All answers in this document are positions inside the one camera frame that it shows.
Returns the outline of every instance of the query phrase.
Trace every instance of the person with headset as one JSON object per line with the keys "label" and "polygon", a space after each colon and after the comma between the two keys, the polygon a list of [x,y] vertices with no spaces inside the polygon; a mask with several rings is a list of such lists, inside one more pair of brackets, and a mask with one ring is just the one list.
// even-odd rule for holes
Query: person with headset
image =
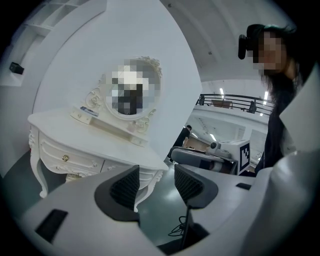
{"label": "person with headset", "polygon": [[296,150],[280,114],[302,88],[315,63],[305,39],[298,29],[262,24],[248,26],[246,36],[239,37],[238,57],[244,59],[246,50],[253,57],[274,104],[255,175]]}

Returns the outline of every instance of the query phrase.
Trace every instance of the neck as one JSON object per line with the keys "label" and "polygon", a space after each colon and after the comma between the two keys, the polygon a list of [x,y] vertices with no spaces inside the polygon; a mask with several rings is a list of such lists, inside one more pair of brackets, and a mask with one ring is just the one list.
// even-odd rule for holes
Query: neck
{"label": "neck", "polygon": [[284,70],[284,75],[289,78],[290,80],[293,80],[296,78],[296,62],[293,58],[290,59],[287,68]]}

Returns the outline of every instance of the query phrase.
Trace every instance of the glossy floor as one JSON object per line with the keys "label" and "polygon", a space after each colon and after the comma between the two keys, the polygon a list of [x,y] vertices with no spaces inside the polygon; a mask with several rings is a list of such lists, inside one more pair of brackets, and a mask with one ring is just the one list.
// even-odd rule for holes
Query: glossy floor
{"label": "glossy floor", "polygon": [[[156,246],[181,237],[168,234],[179,224],[179,217],[185,216],[187,207],[175,187],[174,165],[165,162],[169,170],[163,173],[153,193],[138,205],[140,228]],[[43,175],[49,192],[65,182],[66,174],[56,174],[42,164]],[[26,153],[1,181],[2,193],[7,200],[12,217],[18,219],[27,209],[36,204],[41,197],[41,186],[30,166],[30,153]]]}

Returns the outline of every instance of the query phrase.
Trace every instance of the metal railing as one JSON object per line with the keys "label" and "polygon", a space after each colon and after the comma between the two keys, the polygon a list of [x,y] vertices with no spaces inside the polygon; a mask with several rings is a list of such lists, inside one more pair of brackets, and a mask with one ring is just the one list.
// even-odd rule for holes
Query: metal railing
{"label": "metal railing", "polygon": [[252,114],[262,113],[268,116],[274,107],[270,100],[235,94],[200,94],[196,105],[214,106],[232,110],[240,109],[244,112],[249,112]]}

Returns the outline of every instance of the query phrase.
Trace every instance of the drawer knob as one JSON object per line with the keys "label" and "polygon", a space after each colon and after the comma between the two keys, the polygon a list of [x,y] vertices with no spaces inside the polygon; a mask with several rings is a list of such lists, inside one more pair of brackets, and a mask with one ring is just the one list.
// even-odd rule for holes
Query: drawer knob
{"label": "drawer knob", "polygon": [[69,159],[69,156],[67,156],[66,154],[62,157],[62,160],[65,162],[68,161],[68,159]]}

